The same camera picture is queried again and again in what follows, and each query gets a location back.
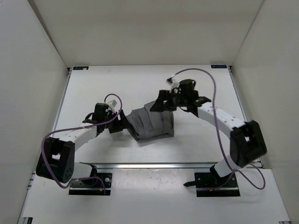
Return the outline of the grey pleated skirt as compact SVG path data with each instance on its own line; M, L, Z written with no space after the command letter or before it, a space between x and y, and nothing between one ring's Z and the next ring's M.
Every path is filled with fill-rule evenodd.
M153 104L153 101L149 102L126 116L132 126L130 134L135 140L147 140L161 135L174 136L173 112L151 112Z

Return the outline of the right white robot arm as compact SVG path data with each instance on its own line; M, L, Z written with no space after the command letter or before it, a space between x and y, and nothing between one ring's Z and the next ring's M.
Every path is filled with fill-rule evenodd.
M211 190L224 186L235 172L240 172L242 168L267 153L260 126L256 121L246 122L228 114L216 107L209 98L199 96L197 91L187 94L182 91L160 90L150 111L172 112L178 107L216 128L221 151L224 149L220 133L224 133L230 140L229 155L224 155L222 161L210 168Z

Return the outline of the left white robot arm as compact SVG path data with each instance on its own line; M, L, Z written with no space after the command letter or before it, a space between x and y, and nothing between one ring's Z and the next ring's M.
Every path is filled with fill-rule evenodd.
M100 182L96 167L89 163L76 163L75 152L105 129L110 133L127 129L136 138L136 131L123 110L92 112L83 120L82 126L56 130L44 137L36 174L54 180L63 189L72 181L83 181L88 186Z

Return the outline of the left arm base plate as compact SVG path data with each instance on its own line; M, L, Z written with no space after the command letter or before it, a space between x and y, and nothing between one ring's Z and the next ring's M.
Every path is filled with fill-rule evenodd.
M109 196L111 194L113 173L101 172L94 174L98 179L73 182L69 188L69 195L76 196Z

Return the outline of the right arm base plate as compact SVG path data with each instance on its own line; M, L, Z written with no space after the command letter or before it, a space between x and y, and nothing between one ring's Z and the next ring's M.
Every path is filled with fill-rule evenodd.
M240 191L235 174L218 182L210 173L194 173L197 197L239 197Z

